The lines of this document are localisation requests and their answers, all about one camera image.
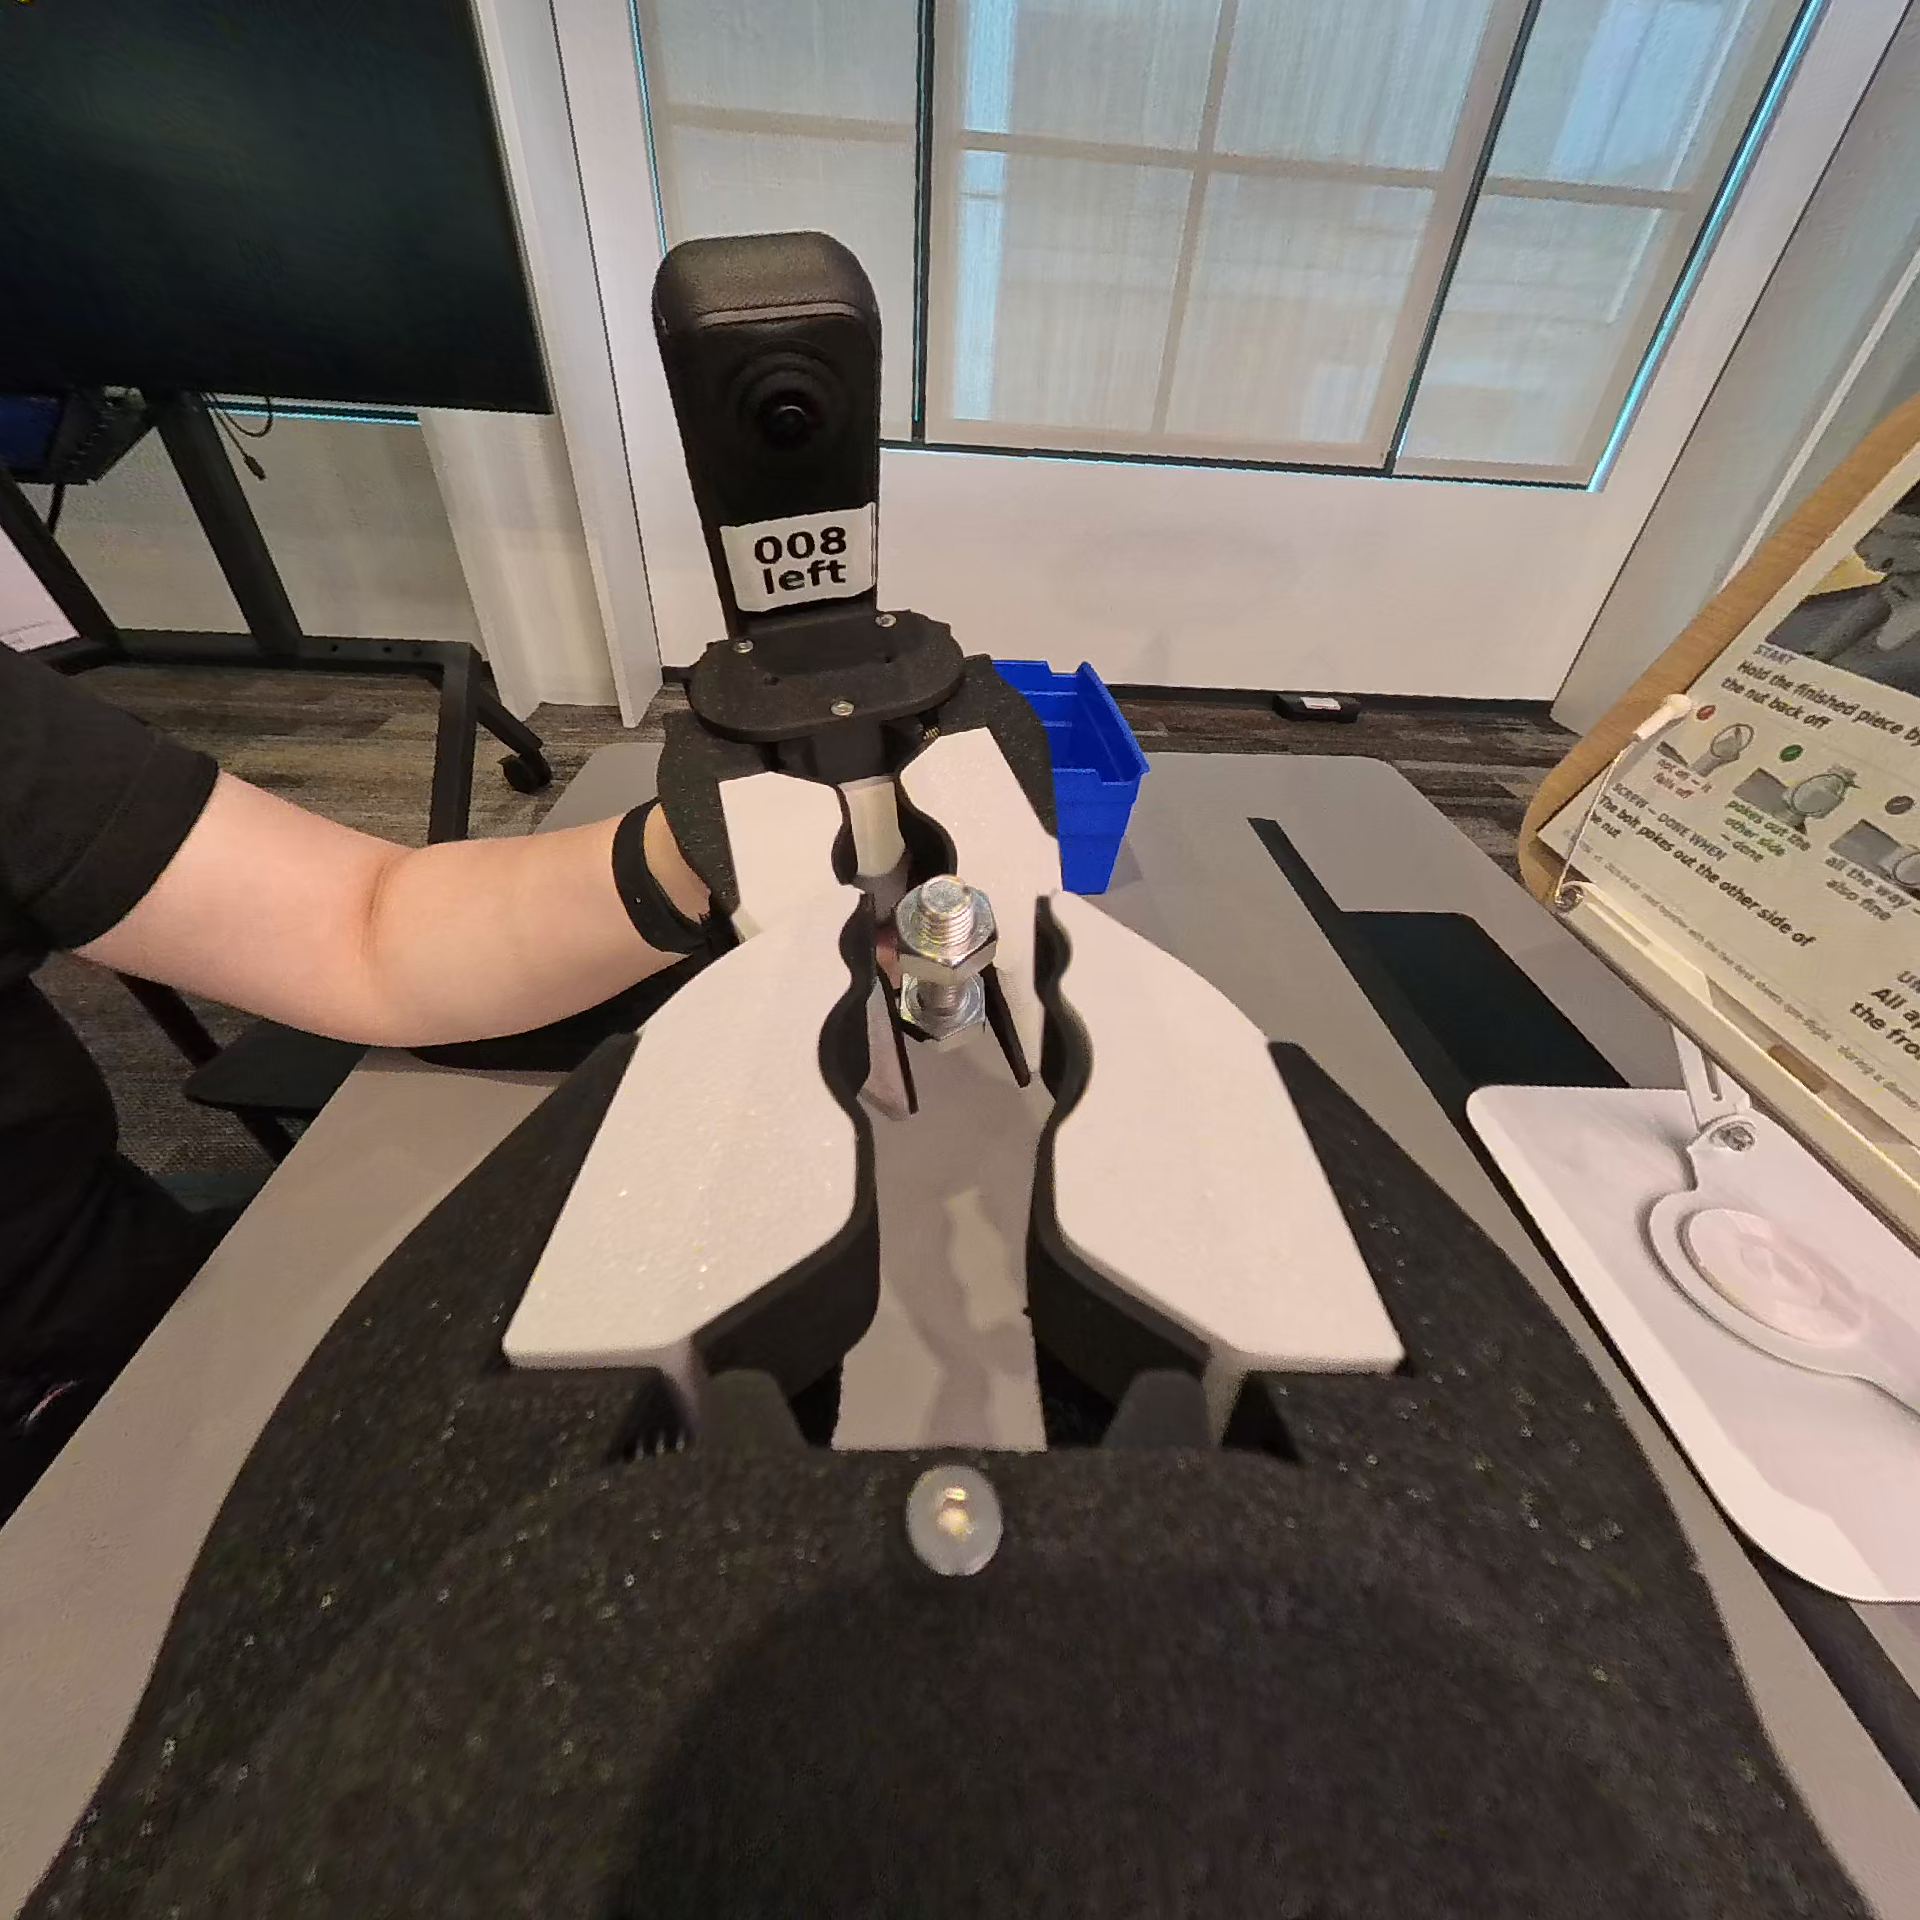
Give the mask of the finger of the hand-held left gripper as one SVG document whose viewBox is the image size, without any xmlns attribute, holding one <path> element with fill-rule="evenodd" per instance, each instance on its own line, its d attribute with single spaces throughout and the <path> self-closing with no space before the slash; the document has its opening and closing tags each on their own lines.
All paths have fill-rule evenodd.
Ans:
<svg viewBox="0 0 1920 1920">
<path fill-rule="evenodd" d="M 736 777 L 722 781 L 728 851 L 736 851 L 736 934 L 763 934 L 795 902 L 835 887 L 835 868 L 849 851 L 849 887 L 870 902 L 870 1073 L 863 1112 L 870 1115 L 915 1115 L 915 1066 L 904 1043 L 904 947 L 891 947 L 891 908 L 905 897 L 905 841 L 904 841 L 904 796 L 886 777 L 863 781 L 806 781 L 806 777 Z"/>
<path fill-rule="evenodd" d="M 940 735 L 904 771 L 904 821 L 922 821 L 933 845 L 926 873 L 950 873 L 990 902 L 1001 922 L 1001 997 L 1007 997 L 1007 1063 L 1016 1090 L 1037 1066 L 1037 992 L 1033 934 L 1037 902 L 1063 897 L 1063 845 L 1016 791 L 990 735 Z"/>
</svg>

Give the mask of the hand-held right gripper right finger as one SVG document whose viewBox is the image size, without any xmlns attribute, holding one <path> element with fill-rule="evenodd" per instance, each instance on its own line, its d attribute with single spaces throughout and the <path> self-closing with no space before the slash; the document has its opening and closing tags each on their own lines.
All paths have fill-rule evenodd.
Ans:
<svg viewBox="0 0 1920 1920">
<path fill-rule="evenodd" d="M 1105 1401 L 1190 1376 L 1210 1424 L 1250 1376 L 1399 1376 L 1405 1337 L 1263 1026 L 1084 897 L 1033 915 L 1033 1351 Z"/>
</svg>

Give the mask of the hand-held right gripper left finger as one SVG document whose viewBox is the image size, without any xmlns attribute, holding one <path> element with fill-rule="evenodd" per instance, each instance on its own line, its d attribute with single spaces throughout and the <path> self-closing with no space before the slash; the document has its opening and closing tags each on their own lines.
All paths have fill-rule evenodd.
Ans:
<svg viewBox="0 0 1920 1920">
<path fill-rule="evenodd" d="M 763 1367 L 807 1396 L 883 1316 L 870 902 L 807 897 L 652 1026 L 504 1337 L 510 1367 Z"/>
</svg>

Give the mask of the blue plastic bin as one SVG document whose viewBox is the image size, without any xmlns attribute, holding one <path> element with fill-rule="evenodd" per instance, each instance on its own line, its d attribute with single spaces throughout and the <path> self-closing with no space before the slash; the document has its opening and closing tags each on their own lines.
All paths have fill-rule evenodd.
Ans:
<svg viewBox="0 0 1920 1920">
<path fill-rule="evenodd" d="M 1001 675 L 1037 711 L 1045 735 L 1063 887 L 1105 897 L 1146 781 L 1141 735 L 1099 661 L 1052 670 L 1001 654 Z"/>
</svg>

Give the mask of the silver hex bolt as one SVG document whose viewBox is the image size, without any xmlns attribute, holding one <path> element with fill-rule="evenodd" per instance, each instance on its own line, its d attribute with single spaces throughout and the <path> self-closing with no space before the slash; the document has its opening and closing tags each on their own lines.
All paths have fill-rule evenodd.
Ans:
<svg viewBox="0 0 1920 1920">
<path fill-rule="evenodd" d="M 983 973 L 976 976 L 905 976 L 904 973 L 904 1018 L 922 1031 L 922 1043 L 956 1043 L 956 1031 L 972 1031 L 972 1026 L 983 1026 Z"/>
</svg>

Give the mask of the black wristband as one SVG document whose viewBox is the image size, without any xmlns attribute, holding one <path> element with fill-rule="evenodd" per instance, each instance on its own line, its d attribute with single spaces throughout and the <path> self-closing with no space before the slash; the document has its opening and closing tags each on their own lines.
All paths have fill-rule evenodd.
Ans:
<svg viewBox="0 0 1920 1920">
<path fill-rule="evenodd" d="M 665 958 L 696 958 L 696 947 L 710 947 L 710 926 L 707 926 L 707 915 L 687 915 L 687 908 L 671 902 L 671 887 L 659 877 L 659 868 L 652 868 L 652 830 L 665 830 L 665 802 L 659 802 L 659 796 L 636 802 L 636 809 L 615 821 L 615 897 L 624 897 L 624 915 L 625 915 L 625 926 L 636 926 L 652 947 L 665 947 Z"/>
</svg>

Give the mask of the large paned window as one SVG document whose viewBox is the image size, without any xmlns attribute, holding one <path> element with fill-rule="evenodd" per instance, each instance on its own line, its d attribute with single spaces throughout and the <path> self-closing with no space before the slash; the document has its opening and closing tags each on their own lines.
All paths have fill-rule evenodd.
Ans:
<svg viewBox="0 0 1920 1920">
<path fill-rule="evenodd" d="M 883 432 L 1599 489 L 1820 6 L 636 0 L 659 233 L 834 233 Z"/>
</svg>

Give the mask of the white page holder bar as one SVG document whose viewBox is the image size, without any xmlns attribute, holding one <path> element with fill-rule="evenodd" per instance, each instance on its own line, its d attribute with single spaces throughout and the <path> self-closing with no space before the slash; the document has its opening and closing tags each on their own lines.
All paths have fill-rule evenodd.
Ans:
<svg viewBox="0 0 1920 1920">
<path fill-rule="evenodd" d="M 1694 1130 L 1718 1130 L 1732 1115 L 1775 1115 L 1905 1251 L 1920 1251 L 1914 1125 L 1883 1125 L 1861 1098 L 1834 1082 L 1834 1066 L 1810 1053 L 1810 1043 L 1786 1043 L 1775 1015 L 1747 1015 L 1723 987 L 1711 987 L 1703 965 L 1626 922 L 1626 908 L 1590 877 L 1541 897 L 1541 908 L 1666 1018 Z"/>
</svg>

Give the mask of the printed instruction sheet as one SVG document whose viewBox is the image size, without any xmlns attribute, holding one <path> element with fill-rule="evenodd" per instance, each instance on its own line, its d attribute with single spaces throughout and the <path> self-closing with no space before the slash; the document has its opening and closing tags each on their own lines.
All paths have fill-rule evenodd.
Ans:
<svg viewBox="0 0 1920 1920">
<path fill-rule="evenodd" d="M 1879 489 L 1692 675 L 1616 777 L 1541 818 L 1659 965 L 1694 973 L 1834 1105 L 1920 1098 L 1920 489 Z"/>
</svg>

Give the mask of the person's black clothing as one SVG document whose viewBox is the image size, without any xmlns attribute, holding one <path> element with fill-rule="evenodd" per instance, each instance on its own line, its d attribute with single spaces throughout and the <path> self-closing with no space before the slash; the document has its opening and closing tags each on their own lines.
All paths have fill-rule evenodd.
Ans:
<svg viewBox="0 0 1920 1920">
<path fill-rule="evenodd" d="M 51 1475 L 234 1205 L 190 1205 L 117 1151 L 117 1112 L 33 992 L 140 908 L 217 791 L 217 762 L 162 743 L 73 675 L 0 670 L 0 1515 Z"/>
</svg>

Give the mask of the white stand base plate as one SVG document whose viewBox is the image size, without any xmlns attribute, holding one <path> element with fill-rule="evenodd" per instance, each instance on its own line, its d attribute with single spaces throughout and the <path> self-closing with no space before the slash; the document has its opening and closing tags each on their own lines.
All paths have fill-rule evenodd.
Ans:
<svg viewBox="0 0 1920 1920">
<path fill-rule="evenodd" d="M 1914 1251 L 1756 1112 L 1476 1090 L 1464 1115 L 1732 1527 L 1914 1607 Z"/>
</svg>

